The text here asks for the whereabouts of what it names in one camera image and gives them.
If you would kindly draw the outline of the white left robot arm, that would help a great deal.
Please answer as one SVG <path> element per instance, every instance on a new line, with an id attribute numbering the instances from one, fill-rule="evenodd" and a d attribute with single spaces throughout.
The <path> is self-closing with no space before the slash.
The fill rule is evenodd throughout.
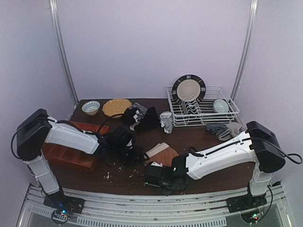
<path id="1" fill-rule="evenodd" d="M 45 109 L 38 109 L 24 120 L 12 135 L 12 155 L 22 160 L 41 185 L 45 199 L 51 205 L 64 208 L 75 202 L 66 196 L 45 158 L 47 150 L 54 150 L 57 158 L 64 150 L 81 152 L 94 158 L 113 157 L 123 164 L 145 161 L 149 156 L 135 145 L 135 136 L 122 126 L 113 132 L 101 133 L 104 124 L 96 131 L 81 129 L 67 120 L 57 120 Z"/>

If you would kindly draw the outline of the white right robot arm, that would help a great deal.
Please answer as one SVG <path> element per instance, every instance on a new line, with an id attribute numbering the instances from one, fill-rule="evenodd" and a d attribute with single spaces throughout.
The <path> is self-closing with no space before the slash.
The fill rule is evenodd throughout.
<path id="1" fill-rule="evenodd" d="M 266 205 L 266 191 L 273 174 L 286 163 L 276 135 L 256 121 L 247 123 L 246 131 L 212 148 L 173 158 L 170 166 L 159 162 L 147 165 L 144 182 L 160 189 L 165 195 L 183 192 L 189 179 L 199 180 L 213 172 L 241 163 L 254 162 L 253 176 L 247 194 L 227 199 L 230 213 Z"/>

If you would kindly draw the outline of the tan brown boxer underwear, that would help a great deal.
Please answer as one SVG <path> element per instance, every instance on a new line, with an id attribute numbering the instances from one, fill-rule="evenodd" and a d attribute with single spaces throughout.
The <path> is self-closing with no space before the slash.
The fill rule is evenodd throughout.
<path id="1" fill-rule="evenodd" d="M 171 166 L 173 158 L 178 156 L 177 151 L 165 142 L 157 144 L 147 151 L 146 154 L 149 157 L 149 160 L 145 161 L 145 166 L 154 162 L 161 166 Z"/>

